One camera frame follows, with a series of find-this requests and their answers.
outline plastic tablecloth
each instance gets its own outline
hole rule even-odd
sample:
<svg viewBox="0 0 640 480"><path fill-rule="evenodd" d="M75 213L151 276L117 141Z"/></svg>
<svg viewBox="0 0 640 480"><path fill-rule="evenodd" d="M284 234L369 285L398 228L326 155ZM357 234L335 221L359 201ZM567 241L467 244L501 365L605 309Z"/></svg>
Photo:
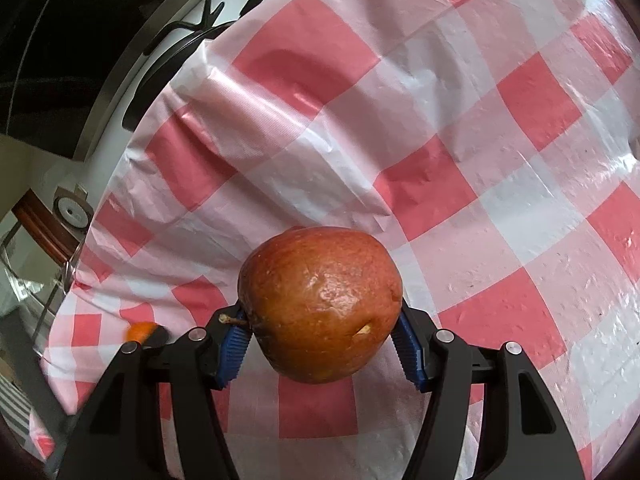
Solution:
<svg viewBox="0 0 640 480"><path fill-rule="evenodd" d="M236 301L261 242L347 226L439 326L521 343L595 476L640 412L639 54L612 0L265 1L133 135L52 326L52 386L74 412L129 322L179 336ZM321 386L253 341L214 395L241 478L260 480L399 479L427 402L389 341ZM481 407L474 389L459 478ZM161 412L179 477L165 388Z"/></svg>

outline tablecloth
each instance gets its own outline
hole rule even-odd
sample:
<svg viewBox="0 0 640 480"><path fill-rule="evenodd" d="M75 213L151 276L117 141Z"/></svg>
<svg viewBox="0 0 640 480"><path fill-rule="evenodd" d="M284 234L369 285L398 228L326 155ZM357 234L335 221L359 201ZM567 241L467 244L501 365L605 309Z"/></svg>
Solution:
<svg viewBox="0 0 640 480"><path fill-rule="evenodd" d="M521 343L592 478L640 413L639 54L612 0L265 1L133 135L52 326L52 386L74 412L129 322L181 335L235 302L261 242L348 226L439 326ZM253 341L215 400L241 478L260 480L399 479L427 402L389 341L321 386ZM459 478L481 407L474 389Z"/></svg>

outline silver screw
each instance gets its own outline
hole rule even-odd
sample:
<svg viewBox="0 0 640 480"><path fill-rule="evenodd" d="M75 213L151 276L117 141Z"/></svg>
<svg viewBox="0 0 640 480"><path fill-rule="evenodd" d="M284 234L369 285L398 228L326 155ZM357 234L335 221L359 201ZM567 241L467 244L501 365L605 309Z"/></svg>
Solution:
<svg viewBox="0 0 640 480"><path fill-rule="evenodd" d="M513 355L518 355L522 352L522 346L515 341L509 341L504 347L507 349L507 352Z"/></svg>
<svg viewBox="0 0 640 480"><path fill-rule="evenodd" d="M135 341L127 341L120 347L120 351L123 354L133 354L138 349L138 343Z"/></svg>
<svg viewBox="0 0 640 480"><path fill-rule="evenodd" d="M441 343L451 343L454 335L451 330L438 330L436 332L436 339Z"/></svg>
<svg viewBox="0 0 640 480"><path fill-rule="evenodd" d="M207 331L203 328L194 328L189 332L189 339L192 341L202 341L207 336Z"/></svg>

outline checkered tablecloth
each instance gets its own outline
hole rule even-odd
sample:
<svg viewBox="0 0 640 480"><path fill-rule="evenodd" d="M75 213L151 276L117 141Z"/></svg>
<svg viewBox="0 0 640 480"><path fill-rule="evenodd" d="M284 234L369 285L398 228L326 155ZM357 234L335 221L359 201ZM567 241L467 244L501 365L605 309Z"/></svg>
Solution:
<svg viewBox="0 0 640 480"><path fill-rule="evenodd" d="M236 300L267 238L348 226L439 326L524 346L592 478L640 413L639 55L612 0L267 0L134 134L51 330L53 387L75 411L128 322L178 336ZM321 386L253 341L215 399L243 480L399 479L426 405L389 341ZM460 478L481 407L474 389ZM162 420L179 476L167 402Z"/></svg>

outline metal trim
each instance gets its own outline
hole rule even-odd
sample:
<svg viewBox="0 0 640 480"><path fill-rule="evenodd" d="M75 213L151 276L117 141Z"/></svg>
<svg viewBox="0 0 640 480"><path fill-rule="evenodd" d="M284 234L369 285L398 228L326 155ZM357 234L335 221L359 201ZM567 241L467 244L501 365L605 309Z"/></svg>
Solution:
<svg viewBox="0 0 640 480"><path fill-rule="evenodd" d="M116 106L146 61L142 55L145 47L162 27L173 20L182 19L199 1L165 0L146 20L105 79L80 133L73 160L87 160L94 152Z"/></svg>

